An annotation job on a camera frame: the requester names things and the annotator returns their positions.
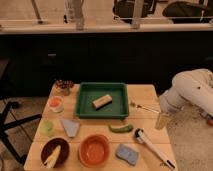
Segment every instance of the green cup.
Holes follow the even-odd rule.
[[[52,137],[54,132],[54,124],[51,121],[45,120],[41,122],[40,133],[42,135]]]

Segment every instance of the wooden table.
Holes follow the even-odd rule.
[[[150,140],[175,164],[174,154],[170,144],[167,130],[155,129],[157,114],[143,109],[129,107],[130,115],[125,120],[112,120],[112,119],[79,119],[74,115],[74,107],[76,103],[77,92],[79,85],[75,85],[71,89],[69,96],[63,96],[64,111],[61,113],[53,113],[46,105],[42,120],[51,120],[54,123],[55,137],[62,137],[69,142],[70,154],[67,160],[60,168],[53,170],[64,171],[79,171],[79,170],[101,170],[101,171],[169,171],[167,166],[162,164],[162,161],[149,150],[146,145],[138,144],[134,139],[134,131],[125,134],[115,134],[108,130],[107,125],[124,126],[126,124],[133,124],[135,129],[142,128],[146,132]],[[128,99],[137,104],[144,105],[153,109],[160,110],[158,98],[155,93],[155,88],[152,85],[128,85]],[[60,95],[60,93],[53,86],[50,97]],[[61,125],[60,118],[66,118],[80,122],[81,126],[75,138],[68,138],[63,126]],[[84,167],[78,160],[78,147],[79,144],[91,134],[104,134],[110,141],[110,157],[104,167],[98,169],[91,169]],[[51,138],[43,136],[37,129],[34,141],[31,145],[24,169],[28,171],[44,171],[49,170],[44,167],[41,162],[41,150]],[[139,159],[136,166],[131,166],[127,162],[117,159],[115,157],[115,150],[120,143],[123,143],[134,150],[139,152]]]

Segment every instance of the green tray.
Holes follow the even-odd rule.
[[[112,97],[112,103],[95,110],[92,102],[106,94]],[[127,88],[124,83],[80,84],[75,114],[79,118],[124,119],[129,115]]]

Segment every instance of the brown bowl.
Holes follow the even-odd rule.
[[[52,154],[53,150],[58,145],[61,146],[61,151],[60,151],[59,157],[58,157],[54,167],[58,167],[59,165],[64,163],[64,161],[67,159],[68,154],[69,154],[69,144],[67,141],[65,141],[62,138],[54,138],[54,139],[50,140],[49,142],[47,142],[47,144],[44,146],[44,148],[42,149],[42,152],[41,152],[42,163],[44,163],[46,161],[48,156],[50,156]]]
[[[104,135],[91,135],[79,147],[79,159],[86,167],[100,167],[109,157],[109,141]]]

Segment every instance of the black chair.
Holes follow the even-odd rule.
[[[24,124],[26,122],[32,121],[34,119],[41,118],[41,114],[37,114],[37,115],[30,116],[30,117],[27,117],[27,118],[24,118],[24,119],[20,119],[20,120],[16,120],[16,118],[14,118],[15,121],[10,122],[10,123],[5,123],[7,115],[10,113],[10,109],[11,108],[18,108],[19,107],[19,103],[18,102],[11,102],[11,101],[9,101],[8,103],[5,102],[6,95],[4,93],[4,86],[2,84],[3,84],[3,80],[4,80],[4,76],[5,76],[5,71],[7,69],[8,63],[9,63],[8,59],[0,59],[0,99],[5,104],[5,108],[3,109],[2,113],[0,113],[0,139],[4,143],[4,145],[6,146],[6,148],[14,156],[14,158],[19,163],[24,164],[27,155],[20,156],[18,154],[18,152],[16,151],[16,149],[10,143],[6,131],[8,129],[20,126],[21,124]]]
[[[131,23],[134,12],[134,2],[134,0],[114,0],[112,11],[116,17],[121,18],[126,23]],[[153,14],[156,3],[157,0],[144,0],[141,17],[147,17],[148,14]]]
[[[199,3],[175,1],[163,10],[163,16],[172,19],[173,23],[208,23],[213,16],[213,1],[208,0],[207,5],[204,0]]]

